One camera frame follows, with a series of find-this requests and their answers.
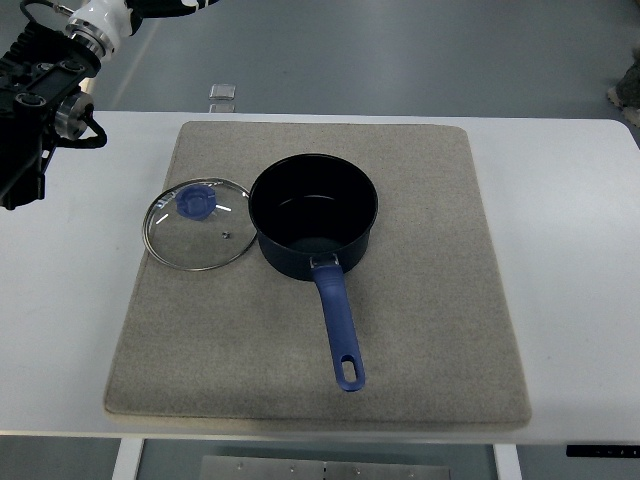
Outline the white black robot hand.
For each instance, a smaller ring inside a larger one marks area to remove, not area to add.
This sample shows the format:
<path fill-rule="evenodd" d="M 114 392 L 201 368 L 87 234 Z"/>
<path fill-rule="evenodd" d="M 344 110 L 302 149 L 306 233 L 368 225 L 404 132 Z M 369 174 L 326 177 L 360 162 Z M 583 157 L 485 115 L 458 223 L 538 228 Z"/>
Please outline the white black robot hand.
<path fill-rule="evenodd" d="M 145 19 L 182 17 L 194 14 L 216 0 L 93 0 L 74 11 L 66 35 L 108 61 L 120 49 L 125 37 L 133 36 Z"/>

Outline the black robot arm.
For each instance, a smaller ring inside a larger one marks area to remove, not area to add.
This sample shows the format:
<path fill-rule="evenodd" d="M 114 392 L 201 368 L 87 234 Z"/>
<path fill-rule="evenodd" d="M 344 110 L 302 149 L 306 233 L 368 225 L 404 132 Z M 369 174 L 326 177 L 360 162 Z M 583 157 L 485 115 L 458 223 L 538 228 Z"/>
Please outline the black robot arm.
<path fill-rule="evenodd" d="M 58 147 L 98 149 L 107 135 L 80 84 L 100 60 L 80 42 L 29 22 L 1 58 L 1 206 L 45 198 L 45 173 Z"/>

